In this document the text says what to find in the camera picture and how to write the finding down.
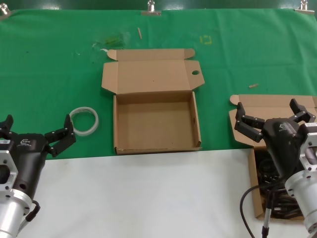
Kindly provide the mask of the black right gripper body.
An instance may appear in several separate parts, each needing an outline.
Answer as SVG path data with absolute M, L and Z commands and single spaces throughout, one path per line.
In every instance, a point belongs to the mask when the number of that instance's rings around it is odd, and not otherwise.
M 287 118 L 268 119 L 262 129 L 267 151 L 282 178 L 289 178 L 303 169 L 299 165 L 298 129 L 298 123 Z

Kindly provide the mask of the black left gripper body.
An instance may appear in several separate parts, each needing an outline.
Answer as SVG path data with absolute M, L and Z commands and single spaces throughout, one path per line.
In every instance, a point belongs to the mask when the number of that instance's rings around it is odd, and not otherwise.
M 42 134 L 14 134 L 0 140 L 0 149 L 9 151 L 18 174 L 13 189 L 34 198 L 45 165 L 48 141 Z

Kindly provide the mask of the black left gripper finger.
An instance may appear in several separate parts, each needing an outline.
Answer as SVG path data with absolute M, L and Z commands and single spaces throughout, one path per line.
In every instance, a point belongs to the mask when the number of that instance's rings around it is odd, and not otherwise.
M 0 137 L 1 138 L 11 138 L 12 125 L 13 125 L 13 117 L 12 115 L 8 115 L 6 119 L 0 123 Z
M 76 137 L 70 115 L 66 115 L 63 128 L 48 132 L 44 137 L 48 142 L 48 153 L 53 157 L 73 145 L 76 142 Z

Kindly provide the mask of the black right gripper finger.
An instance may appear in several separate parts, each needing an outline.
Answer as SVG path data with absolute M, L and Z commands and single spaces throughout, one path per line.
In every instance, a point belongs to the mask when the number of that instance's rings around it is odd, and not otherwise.
M 291 99 L 289 106 L 294 114 L 289 118 L 290 120 L 296 123 L 299 123 L 301 121 L 304 121 L 306 123 L 315 122 L 316 116 L 309 113 L 307 109 L 303 105 L 298 104 L 295 99 Z
M 264 119 L 255 118 L 246 115 L 244 107 L 241 102 L 237 104 L 236 123 L 234 129 L 254 142 L 259 143 L 263 134 L 261 130 L 264 126 Z

